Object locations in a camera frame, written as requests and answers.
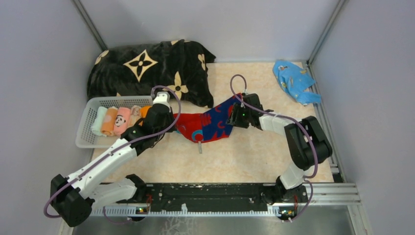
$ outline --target blue crumpled cloth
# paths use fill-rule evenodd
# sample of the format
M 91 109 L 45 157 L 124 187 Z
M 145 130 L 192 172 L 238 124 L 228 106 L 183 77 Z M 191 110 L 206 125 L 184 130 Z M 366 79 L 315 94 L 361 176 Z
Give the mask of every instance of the blue crumpled cloth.
M 273 72 L 282 90 L 298 103 L 302 105 L 321 103 L 322 97 L 319 94 L 304 91 L 316 82 L 307 73 L 307 70 L 291 62 L 277 60 Z

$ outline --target white towel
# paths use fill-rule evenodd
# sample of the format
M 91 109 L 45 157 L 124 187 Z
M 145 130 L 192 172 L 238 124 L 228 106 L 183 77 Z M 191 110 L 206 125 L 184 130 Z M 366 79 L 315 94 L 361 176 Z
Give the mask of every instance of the white towel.
M 107 108 L 101 106 L 98 108 L 98 111 L 96 111 L 96 118 L 95 118 L 95 121 L 93 121 L 93 124 L 91 125 L 91 131 L 97 136 L 106 136 L 101 133 L 101 126 L 102 126 L 102 121 L 104 120 L 105 114 L 107 113 L 107 110 L 108 110 Z

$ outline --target flower pattern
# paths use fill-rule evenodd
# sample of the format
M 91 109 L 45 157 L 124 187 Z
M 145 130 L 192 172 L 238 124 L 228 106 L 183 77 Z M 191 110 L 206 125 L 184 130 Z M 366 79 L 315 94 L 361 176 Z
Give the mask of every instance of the flower pattern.
M 197 55 L 197 58 L 200 60 L 200 62 L 202 63 L 202 68 L 203 70 L 206 71 L 206 62 L 205 62 L 205 54 L 199 54 Z
M 106 56 L 107 54 L 108 54 L 108 52 L 110 52 L 109 50 L 105 50 L 105 51 L 103 51 L 99 56 L 98 56 L 98 58 L 95 60 L 95 64 L 98 64 L 100 61 L 101 61 L 101 59 L 104 57 L 104 56 Z
M 170 85 L 167 87 L 173 90 L 179 99 L 182 99 L 182 93 L 189 92 L 189 90 L 187 89 L 187 86 L 182 85 L 182 79 L 180 78 L 180 74 L 178 71 L 176 75 L 174 75 L 174 85 Z
M 144 50 L 140 55 L 128 61 L 124 65 L 131 69 L 136 76 L 137 81 L 140 82 L 145 71 L 155 64 L 157 64 L 157 61 L 151 59 L 147 54 L 147 50 Z

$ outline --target gray floor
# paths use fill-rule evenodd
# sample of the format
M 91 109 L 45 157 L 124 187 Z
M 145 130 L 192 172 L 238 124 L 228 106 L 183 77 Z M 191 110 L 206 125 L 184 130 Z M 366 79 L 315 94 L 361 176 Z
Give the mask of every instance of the gray floor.
M 350 235 L 347 207 L 309 207 L 294 223 L 272 217 L 151 217 L 128 225 L 114 225 L 104 217 L 90 217 L 74 235 Z

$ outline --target panda face print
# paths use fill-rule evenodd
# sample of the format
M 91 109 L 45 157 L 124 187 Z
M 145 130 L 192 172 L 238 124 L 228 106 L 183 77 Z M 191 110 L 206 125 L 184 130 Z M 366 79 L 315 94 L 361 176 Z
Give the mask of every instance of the panda face print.
M 122 115 L 117 115 L 117 118 L 115 119 L 115 125 L 117 127 L 120 127 L 122 124 L 126 123 L 127 121 Z

